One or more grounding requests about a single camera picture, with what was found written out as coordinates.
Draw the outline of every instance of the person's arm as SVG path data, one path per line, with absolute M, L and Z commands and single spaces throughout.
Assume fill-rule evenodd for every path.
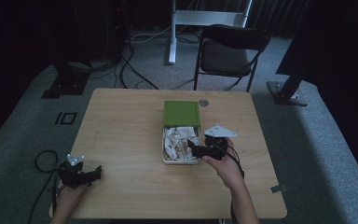
M 233 147 L 229 138 L 228 145 Z M 229 147 L 227 152 L 235 157 L 234 151 Z M 231 191 L 232 207 L 235 217 L 240 224 L 259 223 L 251 195 L 241 175 L 237 163 L 229 156 L 223 157 L 221 161 L 212 157 L 204 156 L 202 159 L 210 164 L 222 178 L 223 183 Z
M 57 207 L 50 224 L 64 224 L 71 217 L 77 205 L 83 198 L 87 185 L 81 185 L 75 189 L 65 187 L 58 197 Z

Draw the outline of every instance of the chair seat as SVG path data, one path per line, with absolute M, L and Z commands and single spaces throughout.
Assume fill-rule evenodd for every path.
M 213 41 L 206 41 L 201 52 L 200 67 L 204 72 L 226 73 L 229 77 L 250 74 L 246 49 L 230 49 Z

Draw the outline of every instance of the gray carpet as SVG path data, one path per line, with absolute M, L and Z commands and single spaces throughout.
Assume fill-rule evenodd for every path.
M 154 38 L 135 48 L 130 63 L 160 89 L 192 90 L 197 45 L 178 42 L 176 64 L 167 65 L 168 38 Z M 320 98 L 315 86 L 303 82 L 300 90 L 307 107 L 275 105 L 267 81 L 285 81 L 275 71 L 290 45 L 290 39 L 273 37 L 261 55 L 250 90 L 266 138 L 279 182 L 289 190 L 283 193 L 288 216 L 262 223 L 358 223 L 358 165 L 345 139 Z M 125 48 L 123 55 L 128 57 Z M 104 64 L 95 62 L 94 66 Z M 91 74 L 82 95 L 41 99 L 57 73 L 50 66 L 34 79 L 28 91 L 0 130 L 0 224 L 26 223 L 34 200 L 48 174 L 34 168 L 34 157 L 53 149 L 60 161 L 71 151 L 92 91 L 96 88 L 123 88 L 117 69 Z M 128 88 L 150 86 L 130 68 L 124 70 Z M 235 79 L 201 77 L 199 90 L 245 91 L 247 78 L 232 87 Z M 72 125 L 56 124 L 60 113 L 76 113 Z M 46 169 L 53 158 L 46 155 L 40 164 Z M 49 223 L 50 189 L 34 210 L 33 223 Z M 109 223 L 111 220 L 71 220 L 70 223 Z M 137 223 L 115 221 L 114 223 Z M 138 223 L 154 223 L 153 220 Z

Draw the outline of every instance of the black equipment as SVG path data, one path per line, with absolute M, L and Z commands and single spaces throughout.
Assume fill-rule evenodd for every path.
M 203 156 L 210 156 L 216 160 L 221 161 L 227 154 L 227 140 L 224 137 L 211 137 L 205 135 L 205 146 L 195 146 L 193 142 L 187 140 L 188 146 L 191 148 L 194 157 L 201 158 Z
M 101 179 L 102 166 L 98 166 L 95 171 L 88 173 L 82 172 L 83 161 L 72 165 L 69 161 L 65 161 L 60 165 L 58 175 L 65 186 L 72 189 L 84 184 L 91 184 L 97 179 Z

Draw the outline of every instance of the crumpled paper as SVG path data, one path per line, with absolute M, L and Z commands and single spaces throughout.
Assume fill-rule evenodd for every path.
M 165 129 L 164 148 L 165 152 L 173 161 L 195 162 L 191 148 L 187 140 L 193 142 L 196 146 L 199 144 L 199 138 L 196 136 L 194 127 L 176 127 Z

